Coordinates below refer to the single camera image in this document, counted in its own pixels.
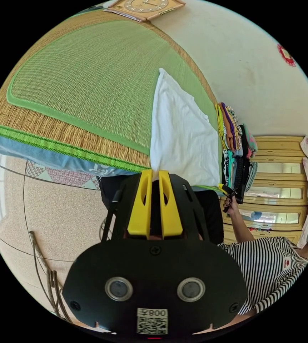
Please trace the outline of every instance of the wardrobe drawer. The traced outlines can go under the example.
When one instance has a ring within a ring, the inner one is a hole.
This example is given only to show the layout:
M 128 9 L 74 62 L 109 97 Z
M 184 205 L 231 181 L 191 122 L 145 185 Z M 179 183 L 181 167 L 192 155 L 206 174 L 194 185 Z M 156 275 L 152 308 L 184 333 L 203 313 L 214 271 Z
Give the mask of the wardrobe drawer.
M 232 244 L 236 242 L 233 227 L 229 224 L 223 224 L 224 228 L 224 243 Z M 251 230 L 251 233 L 255 239 L 263 237 L 287 237 L 293 244 L 297 245 L 302 231 L 258 231 Z
M 257 156 L 301 156 L 304 153 L 300 147 L 304 137 L 298 136 L 257 136 Z
M 306 181 L 254 180 L 244 194 L 244 203 L 281 206 L 307 206 Z
M 255 156 L 256 180 L 306 181 L 303 158 L 296 156 Z
M 307 214 L 307 206 L 272 206 L 239 204 L 239 210 L 247 227 L 274 231 L 299 231 Z M 231 224 L 230 216 L 222 211 L 223 223 Z
M 225 244 L 236 243 L 236 238 L 234 235 L 233 227 L 228 224 L 223 224 L 223 228 L 224 228 L 224 243 Z

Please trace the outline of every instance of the stacked folded clothes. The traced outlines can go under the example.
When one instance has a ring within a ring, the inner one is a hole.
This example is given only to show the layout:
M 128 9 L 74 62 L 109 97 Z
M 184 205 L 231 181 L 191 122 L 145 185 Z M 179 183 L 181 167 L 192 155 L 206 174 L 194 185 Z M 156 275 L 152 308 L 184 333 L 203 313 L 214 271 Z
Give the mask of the stacked folded clothes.
M 253 135 L 245 124 L 239 125 L 234 110 L 215 105 L 218 134 L 223 147 L 222 183 L 237 191 L 237 201 L 243 203 L 245 191 L 251 187 L 257 172 L 257 163 L 250 161 L 258 151 Z

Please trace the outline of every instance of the striped shirt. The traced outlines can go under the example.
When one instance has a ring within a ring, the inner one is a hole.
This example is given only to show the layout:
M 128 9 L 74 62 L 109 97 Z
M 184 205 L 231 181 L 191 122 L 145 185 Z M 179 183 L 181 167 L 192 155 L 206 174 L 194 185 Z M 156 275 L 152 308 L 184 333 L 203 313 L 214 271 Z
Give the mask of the striped shirt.
M 265 237 L 249 242 L 221 243 L 241 268 L 248 298 L 238 314 L 259 313 L 283 296 L 299 278 L 307 261 L 286 237 Z

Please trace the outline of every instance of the qr code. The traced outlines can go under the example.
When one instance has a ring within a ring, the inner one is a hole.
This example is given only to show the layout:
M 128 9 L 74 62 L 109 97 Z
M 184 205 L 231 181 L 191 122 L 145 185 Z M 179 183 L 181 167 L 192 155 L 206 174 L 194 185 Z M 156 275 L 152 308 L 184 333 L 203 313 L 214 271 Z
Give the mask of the qr code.
M 167 324 L 167 318 L 138 317 L 137 332 L 144 334 L 165 335 L 167 334 Z

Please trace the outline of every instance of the white wall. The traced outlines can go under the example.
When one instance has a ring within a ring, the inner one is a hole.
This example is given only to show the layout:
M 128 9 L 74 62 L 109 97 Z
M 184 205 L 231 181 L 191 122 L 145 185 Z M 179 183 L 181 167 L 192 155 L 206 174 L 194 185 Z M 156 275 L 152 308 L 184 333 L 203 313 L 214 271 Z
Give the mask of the white wall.
M 308 80 L 283 60 L 277 42 L 228 9 L 184 1 L 153 24 L 192 57 L 217 100 L 232 106 L 254 135 L 308 136 Z

